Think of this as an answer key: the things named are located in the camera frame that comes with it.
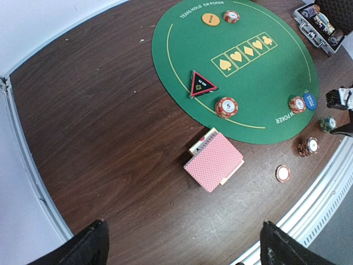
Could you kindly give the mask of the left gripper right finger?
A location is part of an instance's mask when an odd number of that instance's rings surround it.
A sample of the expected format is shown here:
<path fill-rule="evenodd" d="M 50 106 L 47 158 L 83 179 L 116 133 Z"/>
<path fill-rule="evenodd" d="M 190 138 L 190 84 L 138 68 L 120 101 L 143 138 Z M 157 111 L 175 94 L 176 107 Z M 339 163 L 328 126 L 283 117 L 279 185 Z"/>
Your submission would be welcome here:
<path fill-rule="evenodd" d="M 260 261 L 262 264 L 332 264 L 306 249 L 271 221 L 263 222 L 260 232 Z"/>

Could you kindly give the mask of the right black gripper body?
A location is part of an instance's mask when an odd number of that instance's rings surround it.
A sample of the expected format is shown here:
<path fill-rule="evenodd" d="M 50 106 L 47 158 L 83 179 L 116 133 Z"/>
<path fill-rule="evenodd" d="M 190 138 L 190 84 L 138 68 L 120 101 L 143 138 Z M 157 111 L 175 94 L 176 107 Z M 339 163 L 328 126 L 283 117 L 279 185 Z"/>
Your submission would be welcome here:
<path fill-rule="evenodd" d="M 352 124 L 352 88 L 345 88 L 343 95 L 344 104 L 349 111 L 350 124 Z"/>

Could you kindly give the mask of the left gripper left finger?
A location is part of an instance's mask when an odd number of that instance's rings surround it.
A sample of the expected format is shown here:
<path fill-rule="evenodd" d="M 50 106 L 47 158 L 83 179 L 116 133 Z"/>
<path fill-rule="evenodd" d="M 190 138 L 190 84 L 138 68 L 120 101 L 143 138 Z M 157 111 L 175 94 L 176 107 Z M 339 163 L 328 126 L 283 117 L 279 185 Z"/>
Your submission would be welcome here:
<path fill-rule="evenodd" d="M 62 246 L 31 264 L 107 264 L 109 250 L 108 222 L 95 220 Z"/>

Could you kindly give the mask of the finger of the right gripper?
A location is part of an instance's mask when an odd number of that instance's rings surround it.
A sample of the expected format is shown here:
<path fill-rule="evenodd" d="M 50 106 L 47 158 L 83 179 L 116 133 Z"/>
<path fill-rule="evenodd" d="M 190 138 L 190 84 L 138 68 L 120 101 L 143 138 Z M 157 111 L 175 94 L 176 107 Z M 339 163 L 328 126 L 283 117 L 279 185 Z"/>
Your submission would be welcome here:
<path fill-rule="evenodd" d="M 326 95 L 326 105 L 328 108 L 333 109 L 347 109 L 345 104 L 341 103 L 340 94 L 338 89 L 329 91 Z"/>
<path fill-rule="evenodd" d="M 341 127 L 331 130 L 330 134 L 353 137 L 353 125 L 352 124 L 343 125 Z"/>

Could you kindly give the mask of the green poker chip stack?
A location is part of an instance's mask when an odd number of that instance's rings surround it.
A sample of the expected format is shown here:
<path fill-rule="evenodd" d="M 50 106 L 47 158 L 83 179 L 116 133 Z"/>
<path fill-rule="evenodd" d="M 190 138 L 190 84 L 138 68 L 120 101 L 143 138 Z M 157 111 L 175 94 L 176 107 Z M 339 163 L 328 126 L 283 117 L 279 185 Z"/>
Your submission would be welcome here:
<path fill-rule="evenodd" d="M 320 128 L 325 133 L 330 133 L 337 128 L 336 119 L 333 116 L 326 116 L 320 120 Z"/>

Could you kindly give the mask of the blue small blind button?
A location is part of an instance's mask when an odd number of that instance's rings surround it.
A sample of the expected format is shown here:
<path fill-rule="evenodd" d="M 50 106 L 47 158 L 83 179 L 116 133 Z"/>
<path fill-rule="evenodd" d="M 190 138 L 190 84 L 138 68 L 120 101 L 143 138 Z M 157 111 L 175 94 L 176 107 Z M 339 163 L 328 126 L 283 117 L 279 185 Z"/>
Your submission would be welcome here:
<path fill-rule="evenodd" d="M 303 96 L 303 100 L 305 102 L 305 105 L 308 109 L 310 110 L 316 110 L 317 109 L 317 101 L 314 97 L 313 94 L 311 93 L 305 93 Z"/>

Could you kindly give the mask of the orange chips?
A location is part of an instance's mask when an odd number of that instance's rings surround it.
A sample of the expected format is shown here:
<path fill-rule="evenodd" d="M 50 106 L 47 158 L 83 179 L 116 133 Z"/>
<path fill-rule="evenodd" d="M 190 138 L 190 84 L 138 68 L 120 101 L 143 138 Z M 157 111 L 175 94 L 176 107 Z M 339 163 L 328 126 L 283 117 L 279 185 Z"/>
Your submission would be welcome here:
<path fill-rule="evenodd" d="M 215 112 L 221 118 L 230 118 L 238 113 L 238 103 L 231 97 L 223 97 L 216 103 Z"/>
<path fill-rule="evenodd" d="M 240 20 L 240 15 L 234 10 L 227 10 L 223 14 L 223 19 L 227 23 L 234 24 L 234 23 L 236 23 L 237 21 Z"/>
<path fill-rule="evenodd" d="M 306 111 L 306 104 L 302 97 L 293 97 L 289 101 L 289 107 L 294 114 L 300 114 Z"/>

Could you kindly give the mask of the orange poker chip stack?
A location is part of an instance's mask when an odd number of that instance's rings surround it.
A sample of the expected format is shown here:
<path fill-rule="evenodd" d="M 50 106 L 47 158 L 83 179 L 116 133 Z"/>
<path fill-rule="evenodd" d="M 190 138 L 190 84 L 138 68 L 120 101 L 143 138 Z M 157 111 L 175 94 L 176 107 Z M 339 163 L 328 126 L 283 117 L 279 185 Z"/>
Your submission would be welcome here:
<path fill-rule="evenodd" d="M 275 176 L 280 183 L 286 183 L 290 180 L 291 171 L 286 165 L 279 165 L 276 169 Z"/>

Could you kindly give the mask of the black red triangular dealer button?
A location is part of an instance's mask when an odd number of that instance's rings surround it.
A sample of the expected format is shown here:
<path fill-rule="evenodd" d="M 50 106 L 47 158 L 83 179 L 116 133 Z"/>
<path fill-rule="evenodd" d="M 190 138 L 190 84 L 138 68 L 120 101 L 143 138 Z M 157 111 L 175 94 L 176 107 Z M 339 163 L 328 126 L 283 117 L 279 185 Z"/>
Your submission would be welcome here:
<path fill-rule="evenodd" d="M 193 70 L 191 72 L 190 99 L 204 94 L 213 93 L 217 90 L 219 90 L 219 88 L 215 84 L 197 71 Z"/>

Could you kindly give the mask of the orange big blind button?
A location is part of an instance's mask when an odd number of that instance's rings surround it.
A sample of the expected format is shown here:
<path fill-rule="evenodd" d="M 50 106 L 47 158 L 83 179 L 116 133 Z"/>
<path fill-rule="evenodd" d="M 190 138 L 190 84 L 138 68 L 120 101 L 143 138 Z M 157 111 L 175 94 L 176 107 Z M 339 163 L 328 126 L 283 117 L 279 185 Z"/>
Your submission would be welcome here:
<path fill-rule="evenodd" d="M 212 13 L 205 13 L 201 17 L 202 21 L 209 26 L 216 27 L 220 24 L 220 19 L 217 15 Z"/>

